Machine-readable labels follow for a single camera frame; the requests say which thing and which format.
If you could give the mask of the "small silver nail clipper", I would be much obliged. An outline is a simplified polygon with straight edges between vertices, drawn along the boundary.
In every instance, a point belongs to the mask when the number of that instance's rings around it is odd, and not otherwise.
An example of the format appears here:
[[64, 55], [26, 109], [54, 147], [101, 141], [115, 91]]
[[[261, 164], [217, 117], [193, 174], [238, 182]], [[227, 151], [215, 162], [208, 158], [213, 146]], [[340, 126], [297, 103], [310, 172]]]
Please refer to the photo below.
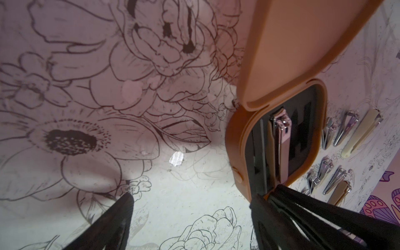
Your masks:
[[334, 134], [337, 131], [337, 124], [333, 121], [333, 118], [328, 117], [326, 125], [322, 130], [321, 146], [323, 150], [326, 150], [332, 143]]

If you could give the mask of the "large brown nail clipper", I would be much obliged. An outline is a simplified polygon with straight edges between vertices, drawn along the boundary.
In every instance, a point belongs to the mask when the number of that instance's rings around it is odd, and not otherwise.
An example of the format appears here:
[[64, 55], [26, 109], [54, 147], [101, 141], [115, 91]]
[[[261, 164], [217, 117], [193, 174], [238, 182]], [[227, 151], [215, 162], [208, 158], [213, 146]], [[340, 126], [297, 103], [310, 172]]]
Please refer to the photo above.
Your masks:
[[269, 167], [273, 185], [284, 184], [289, 177], [289, 153], [292, 121], [286, 111], [281, 108], [270, 116], [268, 122], [267, 154], [271, 165]]

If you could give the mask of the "tan brown clipper case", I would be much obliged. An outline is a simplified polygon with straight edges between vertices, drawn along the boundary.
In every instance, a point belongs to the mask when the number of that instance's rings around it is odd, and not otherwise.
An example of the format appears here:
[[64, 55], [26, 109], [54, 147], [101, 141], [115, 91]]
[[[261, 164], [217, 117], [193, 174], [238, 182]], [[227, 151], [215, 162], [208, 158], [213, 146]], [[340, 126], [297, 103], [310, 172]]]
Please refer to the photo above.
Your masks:
[[348, 46], [380, 1], [258, 1], [226, 130], [226, 149], [241, 194], [251, 201], [273, 185], [268, 122], [279, 109], [291, 121], [290, 186], [312, 166], [325, 125], [328, 92], [317, 75]]

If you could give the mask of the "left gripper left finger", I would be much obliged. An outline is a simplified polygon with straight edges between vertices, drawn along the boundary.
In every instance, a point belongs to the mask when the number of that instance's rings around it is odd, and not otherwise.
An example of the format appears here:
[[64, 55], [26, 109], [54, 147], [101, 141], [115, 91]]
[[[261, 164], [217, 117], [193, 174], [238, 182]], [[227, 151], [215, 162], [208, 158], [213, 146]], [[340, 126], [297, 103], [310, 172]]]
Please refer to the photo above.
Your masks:
[[134, 198], [124, 194], [93, 225], [72, 241], [66, 250], [124, 250], [127, 247]]

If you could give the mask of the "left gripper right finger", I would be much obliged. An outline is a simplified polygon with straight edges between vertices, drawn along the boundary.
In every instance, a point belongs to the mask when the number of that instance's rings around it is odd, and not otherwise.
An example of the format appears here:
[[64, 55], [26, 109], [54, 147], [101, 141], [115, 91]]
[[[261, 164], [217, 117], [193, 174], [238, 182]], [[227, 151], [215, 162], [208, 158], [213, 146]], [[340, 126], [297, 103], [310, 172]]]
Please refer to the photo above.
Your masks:
[[252, 198], [251, 215], [258, 247], [261, 250], [311, 250], [291, 219], [281, 214], [261, 196]]

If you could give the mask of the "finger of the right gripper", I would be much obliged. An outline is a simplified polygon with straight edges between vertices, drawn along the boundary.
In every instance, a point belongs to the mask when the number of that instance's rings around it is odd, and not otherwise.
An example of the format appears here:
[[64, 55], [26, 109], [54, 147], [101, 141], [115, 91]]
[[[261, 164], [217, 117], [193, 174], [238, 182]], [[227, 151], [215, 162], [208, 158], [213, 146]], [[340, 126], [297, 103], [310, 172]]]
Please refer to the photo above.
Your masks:
[[284, 185], [278, 185], [268, 199], [281, 203], [284, 208], [299, 205], [360, 237], [371, 250], [400, 248], [400, 227], [394, 224], [324, 203]]

